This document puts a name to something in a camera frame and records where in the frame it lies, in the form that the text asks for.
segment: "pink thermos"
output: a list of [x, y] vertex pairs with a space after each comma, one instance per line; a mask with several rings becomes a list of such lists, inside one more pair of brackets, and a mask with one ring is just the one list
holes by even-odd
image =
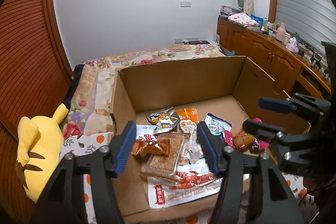
[[275, 36], [275, 39], [282, 42], [286, 34], [285, 24], [281, 22], [280, 27], [277, 30], [277, 35]]

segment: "snack package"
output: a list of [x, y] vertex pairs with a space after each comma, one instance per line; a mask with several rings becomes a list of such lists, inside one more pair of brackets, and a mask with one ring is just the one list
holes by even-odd
[[155, 126], [148, 126], [145, 124], [136, 125], [136, 140], [142, 141], [156, 141], [157, 136], [154, 135]]
[[218, 118], [211, 113], [207, 114], [204, 121], [208, 126], [211, 134], [221, 137], [222, 140], [224, 140], [223, 131], [230, 131], [232, 128], [232, 125], [229, 122]]
[[151, 154], [151, 155], [169, 155], [169, 139], [161, 141], [142, 141], [135, 140], [131, 154], [137, 156], [140, 154]]
[[180, 109], [180, 110], [176, 111], [176, 113], [178, 114], [178, 116], [180, 118], [179, 129], [183, 133], [190, 133], [189, 143], [187, 143], [184, 146], [183, 157], [181, 158], [180, 164], [183, 165], [183, 164], [187, 164], [188, 162], [193, 164], [198, 159], [194, 157], [190, 161], [189, 146], [197, 145], [197, 142], [196, 142], [196, 139], [197, 139], [197, 124], [198, 124], [197, 110], [195, 108], [184, 108], [184, 109]]
[[203, 158], [203, 156], [204, 156], [202, 148], [199, 144], [189, 145], [188, 153], [189, 153], [188, 159], [189, 159], [191, 164], [197, 163], [197, 161], [199, 159]]
[[169, 140], [170, 146], [169, 155], [151, 155], [143, 171], [144, 173], [169, 179], [176, 178], [175, 172], [177, 171], [177, 166], [182, 155], [185, 135], [175, 132], [161, 133], [157, 141], [167, 139]]
[[183, 133], [190, 133], [189, 144], [196, 144], [198, 114], [195, 108], [184, 108], [176, 111], [180, 118], [180, 129]]
[[159, 114], [157, 124], [154, 128], [154, 134], [164, 133], [173, 130], [176, 125], [173, 120], [176, 120], [175, 117], [171, 117], [167, 113]]
[[136, 139], [131, 151], [133, 156], [146, 153], [164, 156], [169, 154], [169, 140], [158, 141], [158, 137], [153, 135], [154, 128], [155, 126], [136, 125]]
[[184, 139], [184, 144], [183, 144], [183, 149], [182, 149], [182, 155], [181, 159], [179, 161], [179, 165], [187, 165], [189, 164], [189, 139], [190, 139], [190, 133], [184, 133], [185, 139]]
[[203, 187], [185, 191], [171, 190], [162, 185], [159, 179], [148, 178], [148, 202], [152, 209], [166, 208], [187, 203], [219, 192], [222, 179], [215, 180]]
[[148, 201], [151, 208], [166, 208], [187, 203], [216, 194], [221, 188], [222, 178], [216, 179], [209, 171], [205, 159], [196, 164], [179, 166], [180, 183], [167, 184], [162, 179], [148, 178]]
[[[253, 119], [256, 122], [262, 122], [259, 118]], [[256, 139], [253, 135], [246, 133], [243, 129], [238, 134], [232, 136], [232, 141], [239, 151], [252, 149], [253, 151], [260, 151], [269, 146], [269, 143]]]
[[245, 151], [254, 143], [254, 136], [246, 133], [243, 129], [232, 136], [232, 141], [239, 151]]
[[224, 137], [224, 141], [226, 142], [227, 145], [231, 146], [231, 147], [235, 147], [235, 145], [233, 144], [233, 140], [232, 140], [232, 133], [228, 130], [225, 130], [223, 132], [223, 137]]
[[177, 126], [180, 121], [179, 116], [172, 106], [148, 114], [147, 119], [150, 123], [156, 125], [154, 134], [169, 132]]

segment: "screw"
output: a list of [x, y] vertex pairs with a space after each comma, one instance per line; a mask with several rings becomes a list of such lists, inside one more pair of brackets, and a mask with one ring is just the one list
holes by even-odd
[[292, 157], [292, 154], [290, 152], [285, 153], [283, 156], [285, 160], [289, 160], [291, 157]]
[[72, 160], [72, 159], [74, 158], [74, 155], [73, 155], [73, 153], [66, 153], [66, 154], [64, 155], [64, 158], [65, 158], [66, 160]]
[[224, 147], [224, 150], [226, 151], [226, 152], [228, 152], [228, 153], [231, 153], [231, 152], [233, 152], [235, 149], [232, 147], [232, 146], [226, 146], [226, 147]]
[[99, 151], [102, 153], [106, 153], [110, 151], [110, 148], [107, 145], [104, 145], [101, 148], [99, 148]]
[[277, 133], [277, 137], [278, 137], [278, 138], [281, 138], [283, 135], [284, 135], [284, 134], [283, 134], [283, 132], [281, 132], [281, 131], [279, 131], [279, 132]]
[[261, 153], [260, 154], [260, 157], [263, 159], [263, 160], [268, 160], [269, 159], [269, 155], [267, 153]]

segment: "cabinet door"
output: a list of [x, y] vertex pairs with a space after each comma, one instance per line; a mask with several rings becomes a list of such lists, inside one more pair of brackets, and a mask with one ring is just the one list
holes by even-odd
[[264, 71], [268, 72], [269, 63], [271, 60], [271, 54], [274, 50], [274, 46], [269, 44], [263, 39], [251, 36], [252, 49], [249, 57]]
[[287, 54], [278, 49], [274, 51], [270, 61], [269, 74], [276, 82], [277, 92], [284, 90], [289, 93], [300, 70], [301, 65]]
[[235, 26], [231, 35], [232, 48], [236, 52], [236, 55], [250, 57], [252, 42], [246, 30], [240, 26]]
[[231, 51], [229, 49], [228, 45], [228, 37], [229, 37], [229, 26], [228, 22], [225, 20], [218, 20], [218, 25], [217, 25], [217, 34], [219, 35], [219, 43], [226, 48], [227, 50]]

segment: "power outlet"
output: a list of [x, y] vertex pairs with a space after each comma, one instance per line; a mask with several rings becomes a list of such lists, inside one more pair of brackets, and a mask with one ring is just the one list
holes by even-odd
[[198, 40], [198, 37], [189, 37], [189, 38], [175, 38], [175, 44], [182, 44], [184, 40], [188, 41], [196, 41]]

